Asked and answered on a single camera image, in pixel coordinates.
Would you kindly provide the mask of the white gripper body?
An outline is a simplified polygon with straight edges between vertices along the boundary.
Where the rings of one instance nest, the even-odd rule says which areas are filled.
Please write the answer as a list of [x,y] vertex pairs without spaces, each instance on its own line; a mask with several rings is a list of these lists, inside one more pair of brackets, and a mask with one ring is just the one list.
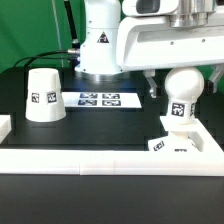
[[212,13],[207,25],[196,28],[172,28],[166,16],[126,17],[116,59],[130,71],[224,63],[224,13]]

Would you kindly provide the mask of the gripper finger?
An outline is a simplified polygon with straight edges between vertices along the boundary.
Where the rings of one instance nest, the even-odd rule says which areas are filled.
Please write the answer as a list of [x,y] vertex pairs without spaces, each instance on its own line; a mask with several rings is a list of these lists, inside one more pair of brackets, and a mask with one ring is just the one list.
[[155,71],[154,70],[144,70],[143,74],[150,86],[149,93],[150,93],[151,97],[156,98],[157,97],[157,84],[154,81]]
[[224,64],[216,64],[212,66],[212,73],[206,81],[208,93],[216,93],[218,89],[218,82],[224,76]]

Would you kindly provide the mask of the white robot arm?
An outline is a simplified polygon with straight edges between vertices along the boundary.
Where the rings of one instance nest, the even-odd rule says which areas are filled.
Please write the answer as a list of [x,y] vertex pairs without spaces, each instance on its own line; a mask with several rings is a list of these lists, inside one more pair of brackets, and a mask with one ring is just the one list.
[[142,70],[153,97],[157,69],[212,65],[208,89],[224,76],[224,5],[217,0],[84,0],[86,39],[76,72],[111,80]]

